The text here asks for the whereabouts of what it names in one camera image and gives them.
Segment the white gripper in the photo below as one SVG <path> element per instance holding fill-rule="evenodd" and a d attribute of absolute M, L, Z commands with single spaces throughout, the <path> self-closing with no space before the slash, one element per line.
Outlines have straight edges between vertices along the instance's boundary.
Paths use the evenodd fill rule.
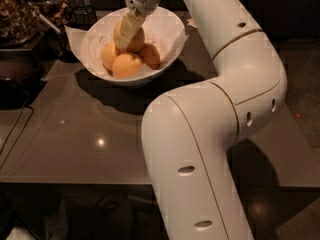
<path fill-rule="evenodd" d="M 152 14 L 161 0 L 125 0 L 130 11 L 126 12 L 116 25 L 116 46 L 121 51 L 138 52 L 144 45 L 144 17 Z"/>

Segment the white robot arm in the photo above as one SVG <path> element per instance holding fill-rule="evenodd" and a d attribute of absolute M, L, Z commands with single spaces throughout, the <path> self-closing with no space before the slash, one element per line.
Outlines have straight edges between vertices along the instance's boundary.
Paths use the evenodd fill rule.
<path fill-rule="evenodd" d="M 146 109 L 141 139 L 169 240 L 254 240 L 228 149 L 263 128 L 287 77 L 267 35 L 239 0 L 183 0 L 217 71 Z"/>

